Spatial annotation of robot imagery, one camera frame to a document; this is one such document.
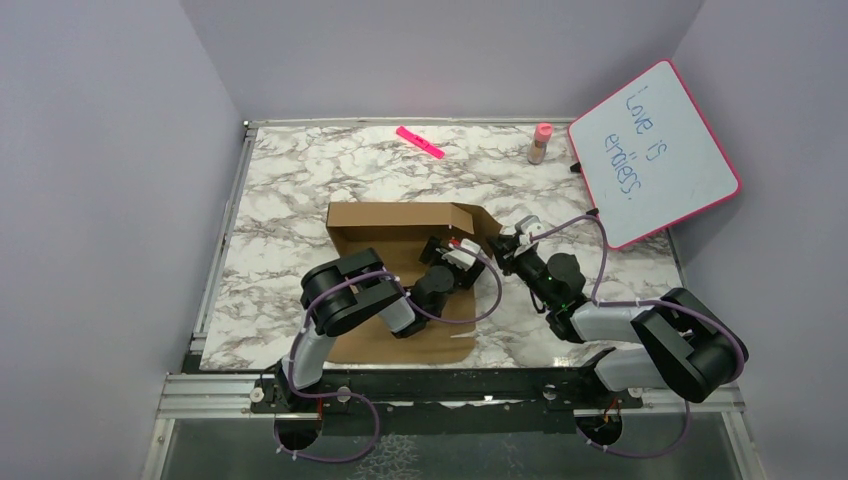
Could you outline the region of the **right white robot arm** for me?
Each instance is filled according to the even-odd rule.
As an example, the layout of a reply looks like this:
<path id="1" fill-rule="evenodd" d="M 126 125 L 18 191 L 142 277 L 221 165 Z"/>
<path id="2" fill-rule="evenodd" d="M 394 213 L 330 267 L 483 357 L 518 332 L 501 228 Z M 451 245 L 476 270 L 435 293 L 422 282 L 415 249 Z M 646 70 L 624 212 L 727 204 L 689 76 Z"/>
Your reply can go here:
<path id="1" fill-rule="evenodd" d="M 741 339 L 685 288 L 646 302 L 595 303 L 583 292 L 586 278 L 574 255 L 542 259 L 537 247 L 516 235 L 490 236 L 487 243 L 502 273 L 527 286 L 558 339 L 628 344 L 590 361 L 589 372 L 578 378 L 578 396 L 589 406 L 633 388 L 667 388 L 701 403 L 738 378 L 749 359 Z"/>

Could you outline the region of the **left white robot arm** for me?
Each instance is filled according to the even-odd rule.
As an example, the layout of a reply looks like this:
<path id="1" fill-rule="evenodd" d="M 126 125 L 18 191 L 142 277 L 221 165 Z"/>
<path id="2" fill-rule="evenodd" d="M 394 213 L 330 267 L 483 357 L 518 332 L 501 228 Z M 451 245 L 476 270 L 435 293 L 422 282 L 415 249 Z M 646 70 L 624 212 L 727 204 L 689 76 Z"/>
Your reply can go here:
<path id="1" fill-rule="evenodd" d="M 469 291 L 484 270 L 498 273 L 482 247 L 470 239 L 443 243 L 430 238 L 419 261 L 425 273 L 410 287 L 387 269 L 373 248 L 310 270 L 301 280 L 304 320 L 289 352 L 275 367 L 276 396 L 298 411 L 320 397 L 316 390 L 336 339 L 377 316 L 397 338 L 412 336 L 442 316 L 451 295 Z"/>

